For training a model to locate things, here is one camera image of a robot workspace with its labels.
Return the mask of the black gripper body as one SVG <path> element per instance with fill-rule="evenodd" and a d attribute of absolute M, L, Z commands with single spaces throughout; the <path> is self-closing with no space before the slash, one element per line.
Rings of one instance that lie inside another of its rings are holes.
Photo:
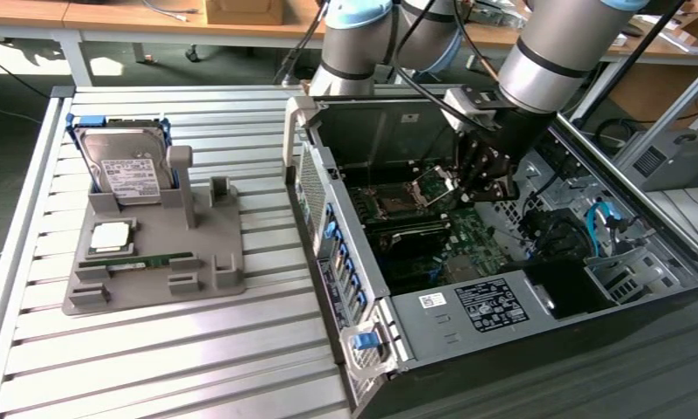
<path fill-rule="evenodd" d="M 464 134 L 457 143 L 457 162 L 463 162 L 464 155 L 476 141 L 480 148 L 488 146 L 501 155 L 507 155 L 512 163 L 519 163 L 545 134 L 556 116 L 557 112 L 533 113 L 517 106 L 499 109 L 493 118 L 493 130 L 475 127 Z"/>

